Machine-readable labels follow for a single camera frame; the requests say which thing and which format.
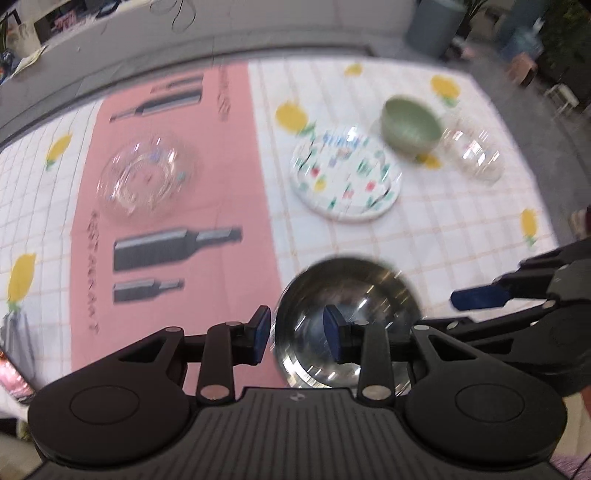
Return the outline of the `orange steel bowl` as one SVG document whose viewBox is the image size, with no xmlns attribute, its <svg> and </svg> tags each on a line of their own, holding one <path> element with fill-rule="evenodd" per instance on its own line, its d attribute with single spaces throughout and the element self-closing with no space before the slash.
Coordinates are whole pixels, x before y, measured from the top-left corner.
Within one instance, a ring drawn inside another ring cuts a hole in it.
<svg viewBox="0 0 591 480">
<path fill-rule="evenodd" d="M 400 338 L 422 318 L 399 272 L 366 258 L 335 256 L 301 272 L 274 312 L 273 353 L 293 388 L 356 390 L 365 327 Z"/>
</svg>

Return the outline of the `small clear glass bowl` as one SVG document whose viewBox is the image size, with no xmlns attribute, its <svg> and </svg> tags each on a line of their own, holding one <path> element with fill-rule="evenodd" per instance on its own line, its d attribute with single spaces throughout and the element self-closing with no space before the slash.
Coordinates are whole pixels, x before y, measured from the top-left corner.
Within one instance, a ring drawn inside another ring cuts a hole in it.
<svg viewBox="0 0 591 480">
<path fill-rule="evenodd" d="M 468 178 L 488 184 L 501 179 L 504 158 L 492 143 L 489 131 L 457 121 L 444 131 L 442 145 Z"/>
</svg>

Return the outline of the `green ceramic bowl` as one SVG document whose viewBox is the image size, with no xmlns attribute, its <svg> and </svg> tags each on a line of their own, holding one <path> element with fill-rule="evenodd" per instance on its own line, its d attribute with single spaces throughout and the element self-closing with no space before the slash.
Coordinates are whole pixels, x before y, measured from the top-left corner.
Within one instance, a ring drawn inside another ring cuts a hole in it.
<svg viewBox="0 0 591 480">
<path fill-rule="evenodd" d="M 444 132 L 430 108 L 404 96 L 394 96 L 385 102 L 380 122 L 385 142 L 394 150 L 409 155 L 431 152 Z"/>
</svg>

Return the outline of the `floral white plate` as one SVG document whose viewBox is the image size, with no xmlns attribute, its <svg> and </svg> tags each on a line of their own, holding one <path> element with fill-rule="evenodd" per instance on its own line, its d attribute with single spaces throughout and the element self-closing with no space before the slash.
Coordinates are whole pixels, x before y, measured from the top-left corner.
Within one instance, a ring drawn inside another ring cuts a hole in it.
<svg viewBox="0 0 591 480">
<path fill-rule="evenodd" d="M 359 127 L 321 129 L 294 148 L 290 185 L 305 206 L 339 222 L 365 222 L 398 200 L 403 172 L 385 143 Z"/>
</svg>

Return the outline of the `pink small stool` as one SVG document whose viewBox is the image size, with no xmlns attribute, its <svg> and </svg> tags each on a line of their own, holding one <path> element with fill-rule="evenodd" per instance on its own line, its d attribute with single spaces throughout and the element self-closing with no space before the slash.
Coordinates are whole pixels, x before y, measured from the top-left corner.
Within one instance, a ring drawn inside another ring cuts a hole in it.
<svg viewBox="0 0 591 480">
<path fill-rule="evenodd" d="M 529 86 L 536 76 L 537 64 L 525 52 L 516 55 L 508 65 L 509 79 L 521 87 Z"/>
</svg>

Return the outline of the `pink and white tablecloth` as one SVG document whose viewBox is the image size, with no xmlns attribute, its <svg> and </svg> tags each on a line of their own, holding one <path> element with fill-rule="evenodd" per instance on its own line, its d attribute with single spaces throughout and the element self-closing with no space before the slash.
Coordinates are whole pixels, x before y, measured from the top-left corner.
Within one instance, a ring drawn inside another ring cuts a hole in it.
<svg viewBox="0 0 591 480">
<path fill-rule="evenodd" d="M 452 291 L 486 283 L 557 241 L 533 173 L 469 75 L 410 62 L 253 60 L 204 71 L 197 103 L 115 121 L 153 83 L 90 102 L 1 152 L 1 282 L 30 274 L 18 301 L 39 383 L 168 325 L 201 333 L 273 305 L 318 260 L 353 254 L 401 271 L 423 311 L 451 313 Z M 444 148 L 402 160 L 402 190 L 376 220 L 335 222 L 290 184 L 308 130 L 376 133 L 385 102 L 419 100 L 488 131 L 504 163 L 488 183 Z M 171 134 L 197 156 L 186 204 L 146 224 L 98 207 L 104 166 L 136 138 Z"/>
</svg>

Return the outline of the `clear glass plate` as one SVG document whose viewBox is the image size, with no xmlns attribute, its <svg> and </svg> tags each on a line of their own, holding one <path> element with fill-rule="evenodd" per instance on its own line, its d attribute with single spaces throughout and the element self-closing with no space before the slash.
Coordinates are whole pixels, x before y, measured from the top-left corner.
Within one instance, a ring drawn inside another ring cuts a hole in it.
<svg viewBox="0 0 591 480">
<path fill-rule="evenodd" d="M 117 223 L 150 223 L 184 201 L 198 166 L 197 154 L 173 135 L 136 137 L 103 166 L 96 187 L 98 207 Z"/>
</svg>

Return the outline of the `green potted plant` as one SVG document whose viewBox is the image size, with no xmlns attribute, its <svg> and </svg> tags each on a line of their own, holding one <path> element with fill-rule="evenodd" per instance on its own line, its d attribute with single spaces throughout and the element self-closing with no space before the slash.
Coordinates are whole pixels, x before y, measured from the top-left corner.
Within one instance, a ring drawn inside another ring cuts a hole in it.
<svg viewBox="0 0 591 480">
<path fill-rule="evenodd" d="M 563 83 L 586 101 L 590 96 L 590 2 L 551 1 L 540 31 L 540 75 Z"/>
</svg>

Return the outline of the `blue water jug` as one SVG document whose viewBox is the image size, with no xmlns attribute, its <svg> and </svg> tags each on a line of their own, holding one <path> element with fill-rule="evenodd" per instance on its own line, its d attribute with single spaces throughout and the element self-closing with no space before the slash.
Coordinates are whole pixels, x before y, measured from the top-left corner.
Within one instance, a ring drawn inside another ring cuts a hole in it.
<svg viewBox="0 0 591 480">
<path fill-rule="evenodd" d="M 503 48 L 503 57 L 510 61 L 517 55 L 525 53 L 531 59 L 536 60 L 544 50 L 540 38 L 540 30 L 543 25 L 544 21 L 538 18 L 532 27 L 518 27 Z"/>
</svg>

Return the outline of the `grey trash bin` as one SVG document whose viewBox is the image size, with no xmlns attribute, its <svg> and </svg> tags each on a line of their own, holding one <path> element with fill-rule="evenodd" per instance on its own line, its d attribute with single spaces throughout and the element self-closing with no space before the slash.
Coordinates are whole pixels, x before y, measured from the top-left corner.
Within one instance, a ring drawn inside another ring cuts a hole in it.
<svg viewBox="0 0 591 480">
<path fill-rule="evenodd" d="M 463 1 L 420 1 L 406 33 L 406 43 L 425 56 L 442 57 L 456 36 L 466 12 Z"/>
</svg>

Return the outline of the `yellow papers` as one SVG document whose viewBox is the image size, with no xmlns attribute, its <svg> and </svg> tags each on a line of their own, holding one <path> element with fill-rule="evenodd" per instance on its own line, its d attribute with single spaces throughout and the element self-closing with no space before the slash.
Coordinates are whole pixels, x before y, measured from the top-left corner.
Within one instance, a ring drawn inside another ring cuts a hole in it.
<svg viewBox="0 0 591 480">
<path fill-rule="evenodd" d="M 47 49 L 47 46 L 44 45 L 44 46 L 40 47 L 38 50 L 36 50 L 35 52 L 33 52 L 31 55 L 21 59 L 20 62 L 18 63 L 18 65 L 16 66 L 16 68 L 14 69 L 13 73 L 10 75 L 10 77 L 14 78 L 15 76 L 17 76 L 21 72 L 23 72 L 25 69 L 27 69 L 30 66 L 32 66 L 33 64 L 35 64 L 40 59 L 40 57 L 42 56 L 42 54 L 45 52 L 46 49 Z"/>
</svg>

